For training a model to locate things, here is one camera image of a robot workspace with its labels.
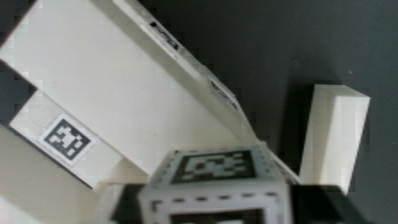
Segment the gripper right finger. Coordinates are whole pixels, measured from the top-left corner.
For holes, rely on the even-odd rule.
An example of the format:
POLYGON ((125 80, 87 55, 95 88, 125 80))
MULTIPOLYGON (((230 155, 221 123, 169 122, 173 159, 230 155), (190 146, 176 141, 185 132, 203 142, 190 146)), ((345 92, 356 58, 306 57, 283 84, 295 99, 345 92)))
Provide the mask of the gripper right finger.
POLYGON ((372 224, 336 185, 292 186, 294 224, 372 224))

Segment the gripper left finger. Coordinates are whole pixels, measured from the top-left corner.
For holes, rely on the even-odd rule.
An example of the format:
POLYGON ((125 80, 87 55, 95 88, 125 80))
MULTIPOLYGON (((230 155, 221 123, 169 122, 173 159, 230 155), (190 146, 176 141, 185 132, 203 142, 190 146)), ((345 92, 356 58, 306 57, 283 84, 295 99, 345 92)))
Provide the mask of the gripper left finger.
POLYGON ((144 224, 139 193, 142 184, 111 184, 102 192, 95 224, 144 224))

